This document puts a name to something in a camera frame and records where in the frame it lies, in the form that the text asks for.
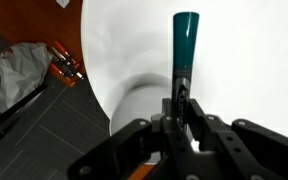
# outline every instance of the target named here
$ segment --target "bolt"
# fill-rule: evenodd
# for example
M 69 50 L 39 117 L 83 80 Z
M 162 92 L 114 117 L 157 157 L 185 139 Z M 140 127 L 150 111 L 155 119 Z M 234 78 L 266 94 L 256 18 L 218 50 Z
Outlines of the bolt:
M 194 174 L 189 174 L 186 176 L 186 180 L 200 180 L 196 175 Z
M 264 180 L 264 178 L 262 178 L 259 175 L 254 174 L 254 175 L 251 176 L 251 180 Z
M 239 121 L 238 124 L 242 125 L 242 126 L 245 126 L 246 123 L 244 121 Z
M 141 122 L 140 122 L 140 125 L 141 125 L 141 126 L 144 126 L 145 124 L 146 124 L 145 121 L 141 121 Z
M 208 119 L 209 119 L 209 120 L 214 120 L 215 117 L 213 117 L 213 116 L 209 116 Z
M 90 166 L 83 166 L 81 169 L 80 169 L 80 176 L 86 176 L 88 174 L 90 174 L 92 171 L 92 168 Z

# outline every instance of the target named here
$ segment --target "white plastic bag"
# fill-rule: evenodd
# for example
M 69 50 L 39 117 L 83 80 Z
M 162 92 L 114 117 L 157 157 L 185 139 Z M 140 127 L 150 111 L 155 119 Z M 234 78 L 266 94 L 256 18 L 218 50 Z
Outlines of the white plastic bag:
M 50 59 L 46 44 L 20 43 L 0 55 L 0 112 L 4 112 L 39 86 Z

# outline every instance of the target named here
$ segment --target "white ceramic surface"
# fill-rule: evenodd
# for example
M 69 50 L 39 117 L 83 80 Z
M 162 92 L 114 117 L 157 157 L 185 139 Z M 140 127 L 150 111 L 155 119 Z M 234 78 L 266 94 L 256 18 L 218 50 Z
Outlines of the white ceramic surface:
M 172 16 L 193 10 L 200 22 L 191 97 L 226 123 L 242 117 L 288 136 L 288 0 L 83 3 L 84 61 L 109 118 L 143 75 L 170 88 Z

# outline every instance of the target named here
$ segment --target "teal handle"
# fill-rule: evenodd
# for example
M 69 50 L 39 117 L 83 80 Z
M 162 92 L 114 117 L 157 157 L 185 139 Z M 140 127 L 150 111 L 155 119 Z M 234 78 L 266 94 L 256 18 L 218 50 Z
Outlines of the teal handle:
M 193 66 L 199 14 L 182 12 L 176 14 L 173 20 L 174 69 L 191 68 Z

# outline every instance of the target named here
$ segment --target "wooden surface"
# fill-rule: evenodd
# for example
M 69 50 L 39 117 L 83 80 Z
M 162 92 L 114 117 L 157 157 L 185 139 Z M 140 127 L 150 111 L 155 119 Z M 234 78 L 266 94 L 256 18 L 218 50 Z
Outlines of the wooden surface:
M 63 9 L 56 0 L 0 0 L 0 34 L 11 43 L 58 40 L 81 60 L 82 2 L 73 0 Z

